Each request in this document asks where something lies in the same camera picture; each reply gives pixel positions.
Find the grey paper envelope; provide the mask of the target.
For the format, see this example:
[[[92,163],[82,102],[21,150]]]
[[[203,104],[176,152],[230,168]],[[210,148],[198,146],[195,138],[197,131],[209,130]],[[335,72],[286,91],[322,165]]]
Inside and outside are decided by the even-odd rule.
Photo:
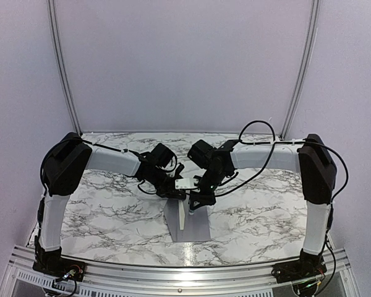
[[[189,215],[188,200],[184,201],[185,225],[184,230],[179,229],[178,201],[169,199],[164,206],[164,217],[175,243],[197,243],[211,240],[210,224],[206,207],[199,208],[193,215]]]

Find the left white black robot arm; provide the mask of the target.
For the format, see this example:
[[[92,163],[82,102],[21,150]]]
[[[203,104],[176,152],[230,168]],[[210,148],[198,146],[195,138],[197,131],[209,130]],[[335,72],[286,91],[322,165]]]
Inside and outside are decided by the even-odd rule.
[[[45,155],[40,166],[44,192],[40,200],[35,236],[35,264],[52,275],[61,275],[71,264],[62,258],[61,228],[70,196],[80,184],[85,170],[100,170],[148,182],[161,198],[184,200],[185,193],[176,188],[183,166],[167,169],[176,154],[163,144],[150,152],[117,149],[94,144],[74,132],[68,133]]]

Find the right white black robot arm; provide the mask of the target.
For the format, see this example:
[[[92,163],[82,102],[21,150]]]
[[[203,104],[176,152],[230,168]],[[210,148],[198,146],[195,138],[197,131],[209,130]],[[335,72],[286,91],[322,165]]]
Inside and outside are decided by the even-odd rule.
[[[302,193],[307,203],[307,224],[300,259],[294,263],[294,272],[307,277],[322,260],[326,234],[332,213],[333,190],[337,167],[327,146],[316,134],[293,141],[244,142],[228,140],[218,148],[204,140],[191,146],[188,158],[205,172],[189,194],[189,209],[216,202],[216,189],[236,170],[255,168],[287,170],[301,176]]]

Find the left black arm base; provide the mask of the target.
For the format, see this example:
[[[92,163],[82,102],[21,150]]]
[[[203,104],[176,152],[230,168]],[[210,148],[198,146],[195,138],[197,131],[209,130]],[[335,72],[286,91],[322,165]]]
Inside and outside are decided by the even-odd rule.
[[[58,263],[48,265],[39,264],[37,261],[33,263],[34,271],[56,277],[57,279],[60,278],[61,280],[65,280],[65,274],[69,273],[71,270],[74,270],[75,274],[70,275],[68,279],[75,280],[76,282],[81,282],[83,280],[85,269],[85,262],[70,259],[60,259]]]

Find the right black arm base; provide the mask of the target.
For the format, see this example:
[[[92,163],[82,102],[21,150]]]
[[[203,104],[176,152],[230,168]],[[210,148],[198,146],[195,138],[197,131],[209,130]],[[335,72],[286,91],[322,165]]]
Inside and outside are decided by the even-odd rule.
[[[316,262],[298,259],[275,264],[271,275],[276,278],[277,283],[285,283],[323,275],[326,271],[326,265],[322,260]]]

